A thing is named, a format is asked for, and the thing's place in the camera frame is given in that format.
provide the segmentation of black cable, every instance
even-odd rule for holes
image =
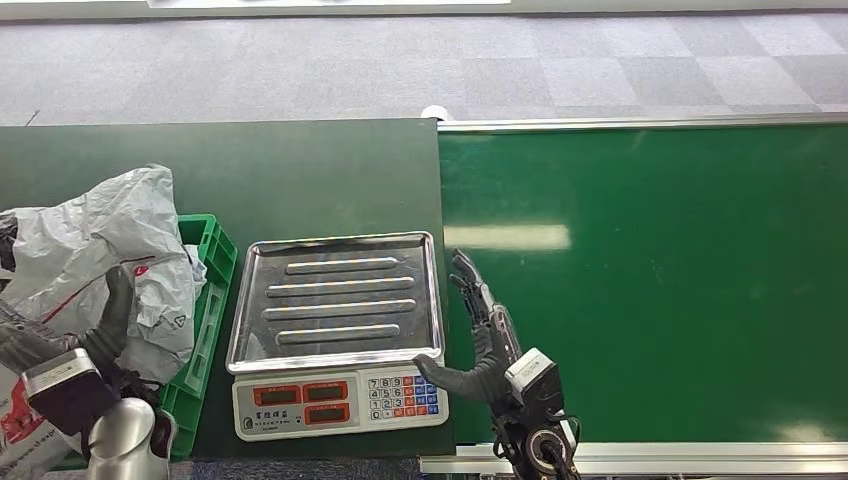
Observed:
[[[568,468],[565,466],[565,460],[560,455],[554,442],[546,440],[539,445],[542,450],[542,456],[554,466],[557,478],[559,480],[568,480]]]

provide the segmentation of dark green table surface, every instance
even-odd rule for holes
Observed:
[[[174,174],[181,213],[213,213],[239,249],[259,240],[427,230],[442,261],[434,120],[0,128],[0,211],[61,203],[147,163]],[[444,285],[444,271],[440,283]],[[439,427],[246,443],[225,369],[230,292],[194,454],[329,457],[444,454]]]
[[[585,441],[848,441],[848,125],[440,133],[439,150],[446,246],[560,364]],[[484,411],[451,408],[457,442],[491,440]]]
[[[357,123],[301,153],[402,157],[422,141],[409,122]],[[318,134],[274,125],[98,127],[116,133],[94,143],[80,135],[98,130],[0,129],[0,208],[56,203],[159,162],[174,168],[180,211],[218,215],[243,254],[252,240],[285,238],[274,216],[294,215],[253,191],[300,173],[274,175],[268,161],[247,167],[248,183],[239,160],[283,158]],[[445,245],[473,255],[522,343],[560,363],[584,440],[848,440],[848,125],[448,133],[439,150]],[[380,212],[415,208],[401,207]],[[467,367],[467,316],[453,291],[449,303],[453,363]],[[216,395],[229,392],[227,331]],[[456,399],[451,409],[458,443],[491,440],[485,409]],[[404,454],[421,451],[413,438],[453,441],[433,429],[248,446],[231,443],[228,399],[203,415],[202,457]]]

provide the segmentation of plastic bag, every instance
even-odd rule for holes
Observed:
[[[192,268],[200,262],[182,245],[172,186],[171,171],[151,165],[55,207],[0,213],[0,299],[56,336],[82,333],[100,318],[106,271],[122,264],[136,277],[138,317],[118,364],[168,382],[191,357],[195,285],[203,281]],[[26,402],[15,403],[17,385],[0,365],[0,416],[14,416],[7,424],[24,425],[26,433],[7,430],[0,417],[3,478],[41,470],[68,449]]]

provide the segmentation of robotic hand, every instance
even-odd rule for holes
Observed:
[[[564,411],[559,368],[539,350],[522,353],[506,308],[497,303],[467,255],[453,251],[451,275],[471,316],[475,365],[467,372],[426,356],[413,361],[429,382],[489,404],[497,435],[494,454],[507,458],[521,480],[581,480],[574,466],[579,441]]]
[[[53,340],[0,300],[0,363],[21,375],[36,412],[65,435],[80,434],[89,480],[165,480],[176,422],[156,409],[154,382],[115,364],[133,316],[133,277],[114,267],[106,284],[97,327]]]

